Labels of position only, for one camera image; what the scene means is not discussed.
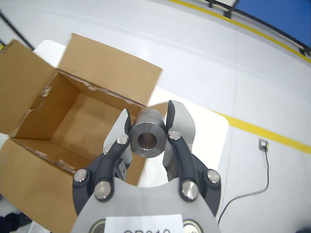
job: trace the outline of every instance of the cardboard box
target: cardboard box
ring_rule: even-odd
[[[0,193],[51,232],[70,232],[73,174],[103,152],[124,108],[134,120],[147,105],[161,69],[76,34],[58,69],[15,40],[0,56],[0,131],[10,136]],[[138,183],[144,162],[133,154],[127,182]]]

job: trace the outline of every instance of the yellow stripe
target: yellow stripe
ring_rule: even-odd
[[[295,148],[297,150],[300,150],[302,152],[311,154],[311,146],[302,144],[298,141],[292,140],[292,139],[287,138],[285,136],[282,136],[280,134],[274,133],[272,131],[268,131],[264,128],[258,127],[256,125],[253,125],[253,124],[250,124],[247,122],[244,122],[244,121],[236,119],[234,117],[227,116],[227,115],[224,115],[222,113],[218,113],[216,111],[213,111],[213,112],[225,117],[227,119],[227,121],[229,122],[229,125],[232,127],[235,127],[235,128],[238,128],[238,129],[241,129],[243,131],[247,131],[247,132],[250,132],[250,133],[253,133],[256,135],[259,135],[265,139],[276,141],[278,143],[290,146],[290,147]]]
[[[263,38],[266,38],[267,40],[271,41],[271,42],[274,42],[278,45],[280,45],[281,47],[283,47],[284,49],[294,53],[295,55],[299,56],[300,58],[304,59],[305,61],[311,63],[311,59],[308,59],[307,57],[303,56],[302,54],[300,54],[298,51],[292,49],[291,47],[285,45],[284,43],[252,28],[252,27],[249,27],[243,23],[240,23],[238,21],[235,21],[235,20],[232,20],[232,19],[228,19],[222,15],[219,15],[213,11],[209,11],[207,9],[203,9],[199,6],[196,6],[196,5],[193,5],[193,4],[190,4],[190,3],[187,3],[185,1],[180,1],[180,0],[167,0],[167,1],[171,1],[171,2],[174,2],[174,3],[177,3],[177,4],[180,4],[180,5],[183,5],[183,6],[186,6],[188,8],[192,8],[192,9],[195,9],[197,11],[201,11],[201,12],[204,12],[206,14],[209,14],[209,15],[212,15],[216,18],[219,18],[219,19],[222,19],[222,20],[225,20],[227,22],[230,22],[234,25],[237,25],[239,27],[242,27],[250,32],[253,32]],[[303,143],[300,143],[298,141],[295,141],[295,140],[292,140],[290,138],[287,138],[285,136],[282,136],[280,134],[277,134],[277,133],[274,133],[274,132],[271,132],[271,131],[268,131],[264,128],[261,128],[261,127],[258,127],[256,125],[253,125],[253,124],[250,124],[250,123],[247,123],[245,121],[242,121],[242,120],[239,120],[239,119],[236,119],[234,117],[231,117],[231,116],[227,116],[227,115],[224,115],[222,113],[218,113],[216,111],[214,111],[215,113],[225,117],[228,122],[229,122],[229,125],[232,126],[232,127],[235,127],[235,128],[238,128],[238,129],[241,129],[243,131],[247,131],[247,132],[250,132],[250,133],[253,133],[253,134],[256,134],[256,135],[259,135],[263,138],[266,138],[266,139],[269,139],[269,140],[272,140],[272,141],[276,141],[278,143],[281,143],[281,144],[284,144],[284,145],[287,145],[287,146],[290,146],[292,148],[295,148],[297,150],[300,150],[300,151],[303,151],[305,153],[309,153],[311,154],[311,146],[308,146],[308,145],[305,145]]]
[[[197,10],[197,11],[201,11],[201,12],[203,12],[203,13],[212,15],[212,16],[214,16],[214,17],[216,17],[216,18],[225,20],[225,21],[227,21],[227,22],[229,22],[229,23],[232,23],[232,24],[234,24],[234,25],[236,25],[236,26],[242,27],[242,28],[244,28],[244,29],[246,29],[246,30],[248,30],[248,31],[250,31],[250,32],[253,32],[253,33],[255,33],[255,34],[257,34],[257,35],[259,35],[259,36],[261,36],[261,37],[263,37],[263,38],[265,38],[265,39],[271,41],[271,42],[274,42],[275,44],[277,44],[277,45],[283,47],[284,49],[286,49],[286,50],[288,50],[288,51],[294,53],[294,54],[297,55],[298,57],[300,57],[300,58],[304,59],[305,61],[311,63],[311,59],[308,59],[306,56],[302,55],[300,52],[296,51],[295,49],[293,49],[293,48],[287,46],[286,44],[284,44],[284,43],[282,43],[282,42],[280,42],[280,41],[274,39],[274,38],[271,37],[271,36],[268,36],[268,35],[265,34],[265,33],[262,33],[262,32],[260,32],[260,31],[258,31],[258,30],[256,30],[256,29],[254,29],[254,28],[252,28],[252,27],[250,27],[250,26],[247,26],[247,25],[245,25],[245,24],[243,24],[243,23],[241,23],[241,22],[238,22],[238,21],[229,19],[229,18],[224,17],[224,16],[222,16],[222,15],[220,15],[220,14],[217,14],[217,13],[215,13],[215,12],[213,12],[213,11],[209,11],[209,10],[207,10],[207,9],[203,9],[203,8],[201,8],[201,7],[199,7],[199,6],[193,5],[193,4],[188,3],[188,2],[185,2],[185,1],[180,1],[180,0],[166,0],[166,1],[174,2],[174,3],[180,4],[180,5],[186,6],[186,7],[188,7],[188,8],[191,8],[191,9],[194,9],[194,10]]]

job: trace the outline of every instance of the blue panel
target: blue panel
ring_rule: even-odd
[[[311,0],[239,0],[236,8],[311,46]]]

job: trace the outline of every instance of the wall socket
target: wall socket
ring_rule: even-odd
[[[264,149],[265,147],[267,148],[267,152],[268,152],[269,142],[263,139],[259,139],[258,149],[265,151]]]

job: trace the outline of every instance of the black cable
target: black cable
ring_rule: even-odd
[[[24,38],[22,36],[22,34],[17,30],[17,28],[9,21],[9,19],[1,12],[0,10],[0,18],[2,18],[2,20],[15,32],[15,34],[17,34],[20,39],[22,39],[24,41],[25,44],[28,45],[28,47],[33,51],[34,47],[30,44],[30,42],[28,42],[26,40],[26,38]]]
[[[268,189],[268,186],[269,186],[269,163],[268,163],[268,158],[267,158],[267,148],[265,148],[265,154],[266,154],[266,161],[267,161],[267,166],[268,166],[268,169],[267,169],[267,186],[263,190],[261,190],[261,191],[252,192],[252,193],[241,195],[241,196],[237,196],[237,197],[231,199],[229,201],[229,203],[227,203],[227,205],[225,206],[225,208],[222,211],[222,213],[220,214],[219,220],[218,220],[218,224],[219,224],[221,217],[223,216],[225,210],[227,209],[227,207],[228,207],[228,205],[230,203],[232,203],[233,201],[235,201],[237,199],[243,198],[243,197],[249,197],[249,196],[261,194],[261,193],[265,192]]]

